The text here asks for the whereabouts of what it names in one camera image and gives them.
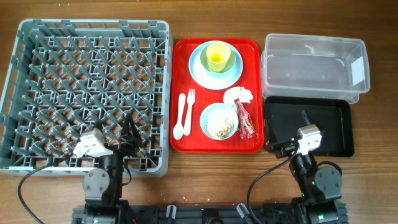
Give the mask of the red snack wrapper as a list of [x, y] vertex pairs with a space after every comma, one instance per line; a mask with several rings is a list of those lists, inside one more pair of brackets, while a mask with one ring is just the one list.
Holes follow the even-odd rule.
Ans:
[[239, 135], [241, 139], [252, 139], [258, 136], [256, 132], [250, 114], [245, 110], [243, 104], [235, 99], [234, 103], [237, 107], [238, 119], [239, 119]]

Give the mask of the light green bowl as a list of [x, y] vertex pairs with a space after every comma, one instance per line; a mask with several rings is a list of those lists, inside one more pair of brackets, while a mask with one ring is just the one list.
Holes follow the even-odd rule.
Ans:
[[222, 69], [222, 71], [220, 71], [220, 72], [214, 72], [214, 71], [210, 68], [210, 66], [209, 66], [209, 64], [208, 64], [208, 59], [207, 59], [207, 56], [206, 56], [206, 51], [207, 51], [208, 46], [209, 46], [209, 45], [207, 45], [206, 47], [204, 47], [203, 50], [201, 51], [201, 54], [200, 54], [201, 65], [203, 66], [203, 68], [205, 69], [205, 71], [206, 71], [208, 74], [212, 75], [212, 76], [224, 75], [225, 73], [229, 72], [229, 71], [234, 67], [234, 64], [235, 64], [235, 61], [236, 61], [236, 56], [235, 56], [234, 51], [233, 51], [233, 50], [230, 50], [230, 51], [231, 51], [231, 55], [230, 55], [230, 58], [228, 59], [228, 61], [227, 61], [227, 63], [226, 63], [225, 68]]

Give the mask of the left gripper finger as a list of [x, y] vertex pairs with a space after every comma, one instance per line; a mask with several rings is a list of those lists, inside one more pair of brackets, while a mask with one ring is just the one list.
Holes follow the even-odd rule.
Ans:
[[130, 127], [131, 127], [131, 142], [136, 146], [142, 146], [142, 138], [139, 131], [136, 128], [134, 120], [130, 118]]
[[132, 121], [131, 114], [128, 114], [123, 122], [123, 126], [120, 130], [120, 137], [123, 139], [132, 139], [134, 131], [134, 122]]

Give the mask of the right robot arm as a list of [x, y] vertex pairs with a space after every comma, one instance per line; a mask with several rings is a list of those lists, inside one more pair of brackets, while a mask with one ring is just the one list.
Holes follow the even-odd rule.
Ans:
[[291, 206], [296, 223], [344, 223], [345, 209], [340, 208], [342, 170], [334, 162], [317, 162], [314, 150], [320, 147], [323, 132], [312, 123], [307, 113], [301, 112], [305, 126], [297, 136], [271, 146], [271, 152], [280, 159], [286, 157], [289, 169], [297, 181], [301, 197], [294, 198]]

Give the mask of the yellow plastic cup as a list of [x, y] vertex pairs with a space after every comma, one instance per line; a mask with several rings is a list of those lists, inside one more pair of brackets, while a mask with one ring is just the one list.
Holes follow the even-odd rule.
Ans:
[[230, 56], [231, 49], [225, 42], [213, 42], [206, 50], [208, 66], [213, 72], [221, 72], [226, 67]]

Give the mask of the rice and nut scraps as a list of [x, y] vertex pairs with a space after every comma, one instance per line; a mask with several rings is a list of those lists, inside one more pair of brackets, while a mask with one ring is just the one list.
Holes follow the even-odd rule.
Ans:
[[232, 133], [234, 124], [228, 117], [209, 117], [206, 125], [208, 135], [213, 139], [225, 139]]

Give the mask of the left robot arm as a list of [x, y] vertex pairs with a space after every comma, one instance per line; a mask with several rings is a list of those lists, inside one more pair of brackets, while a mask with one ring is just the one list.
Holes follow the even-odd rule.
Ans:
[[84, 176], [85, 207], [82, 211], [74, 209], [72, 223], [139, 223], [129, 202], [121, 198], [122, 187], [128, 184], [123, 182], [123, 172], [129, 169], [124, 158], [134, 156], [142, 147], [141, 135], [130, 114], [124, 120], [120, 137], [122, 143], [106, 145], [111, 154], [100, 156], [99, 166]]

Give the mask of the white napkin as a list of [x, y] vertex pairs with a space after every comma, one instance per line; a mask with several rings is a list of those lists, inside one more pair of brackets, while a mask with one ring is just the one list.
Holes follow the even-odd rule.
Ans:
[[241, 86], [232, 87], [229, 90], [226, 90], [223, 96], [223, 103], [236, 109], [235, 100], [240, 101], [241, 103], [251, 103], [254, 97], [250, 90], [245, 89]]

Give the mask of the white plastic fork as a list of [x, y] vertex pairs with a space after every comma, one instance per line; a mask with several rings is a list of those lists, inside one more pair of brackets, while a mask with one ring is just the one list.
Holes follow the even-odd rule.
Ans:
[[188, 96], [187, 96], [187, 114], [186, 114], [184, 128], [183, 128], [183, 134], [185, 136], [189, 136], [191, 133], [192, 108], [193, 108], [194, 102], [195, 102], [195, 89], [190, 88], [188, 91]]

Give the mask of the light blue bowl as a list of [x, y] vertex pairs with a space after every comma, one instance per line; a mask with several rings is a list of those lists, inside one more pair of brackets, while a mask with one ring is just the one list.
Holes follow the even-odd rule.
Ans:
[[234, 109], [232, 109], [232, 107], [224, 104], [224, 103], [213, 103], [209, 106], [207, 106], [203, 111], [202, 114], [200, 116], [200, 126], [202, 131], [205, 133], [206, 136], [208, 136], [209, 138], [211, 138], [205, 128], [206, 122], [208, 120], [209, 117], [228, 117], [228, 119], [234, 124], [234, 129], [232, 130], [232, 133], [227, 136], [225, 139], [214, 139], [217, 141], [221, 141], [221, 140], [226, 140], [228, 138], [230, 138], [238, 129], [238, 115], [235, 112]]

